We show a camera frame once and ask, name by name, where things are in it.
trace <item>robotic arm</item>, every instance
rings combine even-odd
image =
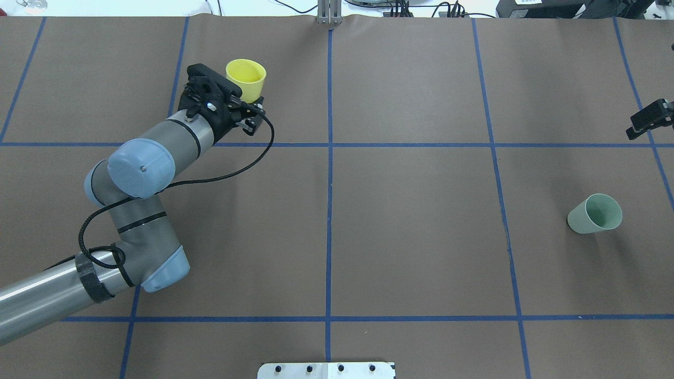
[[[260,97],[241,100],[241,89],[203,64],[187,68],[189,81],[178,112],[140,137],[121,145],[87,175],[87,197],[101,207],[80,230],[81,251],[29,279],[0,289],[0,345],[58,321],[140,284],[154,292],[189,271],[183,246],[171,226],[159,193],[169,187],[225,179],[236,173],[195,181],[171,181],[232,128],[252,136],[267,121]],[[84,231],[109,211],[120,240],[88,249]]]

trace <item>metal bracket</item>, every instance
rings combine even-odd
[[[316,22],[319,24],[341,24],[342,23],[342,1],[341,0],[318,0],[318,16]]]
[[[257,379],[395,379],[393,362],[266,363]]]

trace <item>light blue cap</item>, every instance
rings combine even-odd
[[[146,292],[159,291],[162,288],[168,287],[173,283],[184,278],[189,272],[189,262],[185,255],[183,246],[178,247],[178,250],[169,257],[166,262],[162,263],[157,271],[153,272],[150,277],[140,285]]]
[[[108,174],[120,190],[131,197],[145,199],[171,183],[175,161],[159,142],[136,138],[110,155]]]
[[[98,168],[98,166],[101,164],[102,161],[96,163],[96,166],[94,166],[91,171],[89,171],[89,174],[86,175],[86,178],[84,178],[84,193],[86,194],[86,197],[91,200],[92,203],[94,203],[97,206],[103,207],[104,205],[101,204],[96,196],[94,195],[94,188],[92,186],[92,177],[94,176],[94,171]]]

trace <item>green cup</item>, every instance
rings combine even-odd
[[[612,230],[623,220],[623,210],[611,197],[594,194],[575,207],[566,221],[576,233],[588,234]]]

